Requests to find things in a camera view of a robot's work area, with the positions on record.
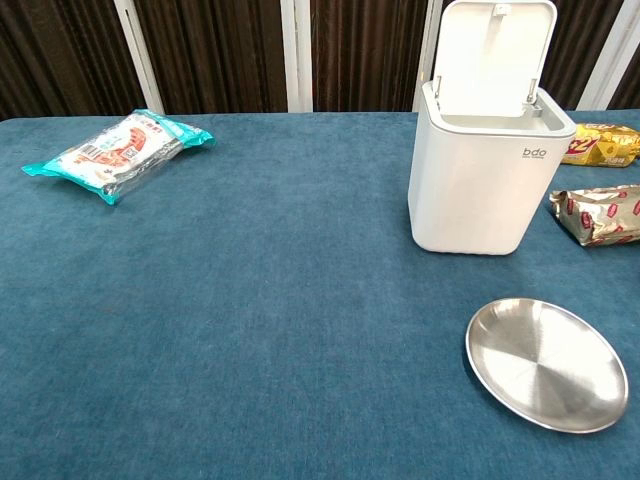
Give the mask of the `yellow snack bag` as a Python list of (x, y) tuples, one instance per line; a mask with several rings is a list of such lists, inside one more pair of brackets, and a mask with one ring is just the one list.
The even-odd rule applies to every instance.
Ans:
[(614, 124), (579, 123), (562, 163), (625, 168), (640, 154), (640, 131)]

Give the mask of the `teal and white snack packet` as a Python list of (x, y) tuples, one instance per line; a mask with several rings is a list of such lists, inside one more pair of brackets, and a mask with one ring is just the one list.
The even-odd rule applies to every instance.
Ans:
[(182, 151), (215, 144), (206, 130), (174, 121), (149, 109), (123, 120), (42, 163), (28, 164), (29, 176), (71, 181), (109, 205)]

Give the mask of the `white frame post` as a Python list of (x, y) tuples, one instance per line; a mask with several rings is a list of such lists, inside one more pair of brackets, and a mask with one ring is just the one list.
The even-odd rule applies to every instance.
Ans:
[(279, 0), (289, 113), (310, 113), (313, 103), (311, 0)]
[(577, 104), (577, 111), (607, 109), (639, 45), (640, 0), (624, 0)]
[(419, 110), (422, 86), (432, 79), (443, 0), (428, 0), (422, 35), (412, 111)]
[(146, 106), (164, 114), (149, 50), (134, 0), (113, 0)]

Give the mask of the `white plastic trash bin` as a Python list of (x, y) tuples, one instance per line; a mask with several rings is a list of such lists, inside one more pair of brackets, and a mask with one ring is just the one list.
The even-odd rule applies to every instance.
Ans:
[(408, 187), (421, 248), (519, 246), (576, 132), (540, 85), (556, 18), (550, 0), (454, 0), (444, 10)]

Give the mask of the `blue velvet tablecloth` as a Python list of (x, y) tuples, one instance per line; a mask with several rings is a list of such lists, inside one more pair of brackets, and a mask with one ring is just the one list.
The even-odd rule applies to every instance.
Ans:
[[(640, 480), (640, 244), (537, 210), (508, 256), (410, 232), (411, 113), (193, 115), (115, 206), (26, 164), (108, 117), (0, 121), (0, 480)], [(593, 325), (624, 363), (613, 427), (566, 435), (466, 359), (488, 302)]]

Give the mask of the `gold and red snack bag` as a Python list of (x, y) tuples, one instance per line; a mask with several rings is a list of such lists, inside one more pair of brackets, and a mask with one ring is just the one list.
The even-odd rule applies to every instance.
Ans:
[(640, 184), (553, 191), (559, 223), (583, 247), (640, 241)]

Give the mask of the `dark brown curtain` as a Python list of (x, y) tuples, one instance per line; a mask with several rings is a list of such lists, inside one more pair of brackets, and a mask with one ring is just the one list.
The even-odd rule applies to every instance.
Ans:
[[(304, 0), (317, 111), (407, 111), (453, 0)], [(169, 114), (287, 110), (281, 0), (0, 0), (0, 122), (123, 115), (149, 55)]]

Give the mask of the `round stainless steel plate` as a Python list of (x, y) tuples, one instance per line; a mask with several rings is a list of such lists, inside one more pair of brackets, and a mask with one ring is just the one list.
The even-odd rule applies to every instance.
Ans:
[(482, 386), (543, 428), (595, 433), (626, 411), (629, 381), (615, 349), (593, 326), (555, 304), (492, 301), (471, 317), (465, 349)]

